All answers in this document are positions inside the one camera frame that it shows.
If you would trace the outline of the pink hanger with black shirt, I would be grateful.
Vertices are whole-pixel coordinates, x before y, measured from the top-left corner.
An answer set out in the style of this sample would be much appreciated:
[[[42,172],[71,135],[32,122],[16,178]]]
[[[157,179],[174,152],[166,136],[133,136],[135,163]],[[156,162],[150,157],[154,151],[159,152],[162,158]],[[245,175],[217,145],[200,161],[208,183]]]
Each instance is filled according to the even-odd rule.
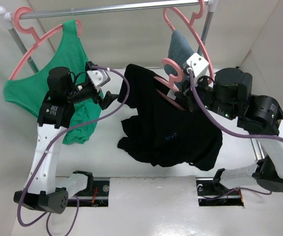
[[[172,59],[169,59],[169,58],[162,59],[162,64],[163,65],[166,65],[166,64],[170,65],[176,71],[177,75],[174,76],[173,74],[169,74],[169,80],[168,81],[161,76],[154,76],[154,79],[159,81],[164,86],[168,87],[169,90],[171,90],[173,92],[178,92],[179,89],[176,87],[176,85],[174,83],[175,82],[179,83],[179,82],[183,81],[183,79],[185,78],[185,74],[184,74],[183,70],[181,69],[181,67],[175,61],[173,61]],[[158,89],[157,89],[157,91],[161,95],[162,98],[164,98],[167,102],[169,102],[175,108],[177,108],[181,111],[185,110],[181,105],[179,105],[177,102],[175,102],[174,99],[170,98],[169,96],[167,96],[166,94],[164,94],[163,92],[161,92]]]

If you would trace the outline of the black t shirt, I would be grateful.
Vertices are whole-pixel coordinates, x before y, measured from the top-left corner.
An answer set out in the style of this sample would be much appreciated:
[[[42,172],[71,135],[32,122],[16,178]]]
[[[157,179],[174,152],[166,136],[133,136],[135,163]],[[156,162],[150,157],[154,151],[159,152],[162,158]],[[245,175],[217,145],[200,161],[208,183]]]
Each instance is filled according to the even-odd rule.
[[[156,74],[135,64],[127,65],[118,102],[138,114],[122,120],[125,137],[117,147],[135,160],[152,166],[171,167],[188,163],[202,171],[214,168],[223,135],[198,109],[181,111],[165,100],[155,88]]]

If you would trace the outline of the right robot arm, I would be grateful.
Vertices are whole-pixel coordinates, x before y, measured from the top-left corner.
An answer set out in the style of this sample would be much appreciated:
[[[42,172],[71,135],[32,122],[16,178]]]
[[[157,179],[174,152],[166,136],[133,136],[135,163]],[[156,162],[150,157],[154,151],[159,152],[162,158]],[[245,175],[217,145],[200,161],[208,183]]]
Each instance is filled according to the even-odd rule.
[[[219,169],[211,181],[218,194],[236,187],[257,184],[283,192],[283,111],[278,101],[268,95],[252,94],[251,74],[238,68],[219,70],[214,78],[189,74],[182,81],[179,97],[186,108],[201,108],[208,118],[213,113],[246,131],[244,138],[255,139],[266,156],[252,165],[238,169]]]

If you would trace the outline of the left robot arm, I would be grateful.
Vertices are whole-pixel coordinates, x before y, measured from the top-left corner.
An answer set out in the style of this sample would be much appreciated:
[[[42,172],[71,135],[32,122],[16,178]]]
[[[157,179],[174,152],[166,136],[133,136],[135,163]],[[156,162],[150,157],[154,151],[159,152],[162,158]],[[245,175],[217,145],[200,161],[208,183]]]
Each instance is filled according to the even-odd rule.
[[[88,195],[93,191],[91,172],[74,171],[68,178],[56,183],[56,168],[64,135],[70,130],[75,105],[92,99],[106,109],[118,98],[101,87],[110,81],[105,69],[85,66],[85,80],[77,83],[78,75],[67,67],[56,67],[47,77],[48,91],[37,118],[37,143],[29,177],[24,189],[14,193],[14,202],[30,210],[61,214],[68,200],[77,193]]]

